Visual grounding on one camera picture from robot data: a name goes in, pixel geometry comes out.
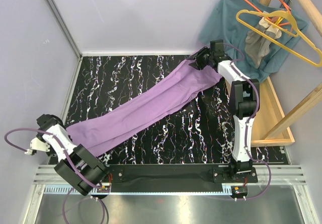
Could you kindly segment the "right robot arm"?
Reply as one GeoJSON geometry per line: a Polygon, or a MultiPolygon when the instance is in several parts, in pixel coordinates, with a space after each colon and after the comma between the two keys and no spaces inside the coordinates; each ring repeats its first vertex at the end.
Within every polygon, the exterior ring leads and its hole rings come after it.
{"type": "Polygon", "coordinates": [[[191,67],[212,67],[230,84],[229,110],[234,119],[234,146],[228,167],[222,171],[226,181],[256,183],[258,181],[250,152],[254,118],[260,107],[259,81],[242,73],[224,51],[223,40],[214,40],[187,59],[191,67]]]}

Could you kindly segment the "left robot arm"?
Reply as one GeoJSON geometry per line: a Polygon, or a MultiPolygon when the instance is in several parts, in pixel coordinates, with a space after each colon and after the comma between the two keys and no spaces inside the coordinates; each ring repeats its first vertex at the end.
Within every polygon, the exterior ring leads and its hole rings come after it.
{"type": "Polygon", "coordinates": [[[50,145],[57,155],[56,173],[84,196],[93,189],[102,190],[101,182],[108,178],[108,167],[83,145],[75,145],[57,116],[43,114],[36,121],[39,126],[36,137],[50,145]]]}

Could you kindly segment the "yellow plastic hanger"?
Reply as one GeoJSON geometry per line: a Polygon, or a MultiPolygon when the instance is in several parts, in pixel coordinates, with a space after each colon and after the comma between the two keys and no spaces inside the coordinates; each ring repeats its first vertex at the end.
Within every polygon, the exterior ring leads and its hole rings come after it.
{"type": "Polygon", "coordinates": [[[242,25],[246,26],[247,28],[251,29],[252,31],[254,31],[255,33],[261,35],[263,38],[269,40],[270,42],[276,44],[277,46],[279,46],[280,48],[288,51],[289,53],[295,55],[296,57],[300,58],[301,60],[306,61],[307,63],[309,63],[310,65],[313,65],[315,67],[321,67],[321,50],[318,49],[315,44],[309,40],[309,38],[307,38],[305,36],[304,33],[302,33],[297,25],[297,21],[296,19],[288,12],[286,11],[282,11],[282,10],[278,10],[278,11],[274,11],[271,13],[265,13],[265,12],[255,12],[255,11],[249,11],[249,10],[240,10],[237,14],[236,14],[236,20],[241,23],[242,25]],[[291,48],[285,46],[284,44],[280,43],[279,41],[277,41],[276,39],[269,37],[268,35],[266,35],[265,33],[261,32],[260,30],[256,29],[255,27],[251,26],[250,24],[248,24],[247,22],[243,21],[240,16],[242,14],[248,14],[248,15],[256,15],[258,17],[262,17],[264,19],[265,22],[267,22],[269,25],[272,25],[273,28],[277,28],[280,32],[284,32],[292,37],[300,37],[302,40],[304,40],[319,56],[319,62],[315,63],[312,60],[310,60],[309,58],[297,53],[296,51],[292,50],[291,48]],[[278,18],[283,18],[285,19],[290,25],[291,28],[296,32],[296,34],[291,33],[290,31],[280,27],[278,24],[272,23],[268,18],[273,18],[273,17],[278,17],[278,18]]]}

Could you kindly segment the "purple trousers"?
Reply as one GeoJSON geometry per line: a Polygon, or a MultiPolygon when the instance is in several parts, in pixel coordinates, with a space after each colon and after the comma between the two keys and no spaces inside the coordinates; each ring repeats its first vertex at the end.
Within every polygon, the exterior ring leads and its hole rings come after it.
{"type": "Polygon", "coordinates": [[[212,67],[197,70],[183,60],[163,80],[111,112],[67,127],[73,144],[98,157],[123,143],[216,85],[221,75],[212,67]]]}

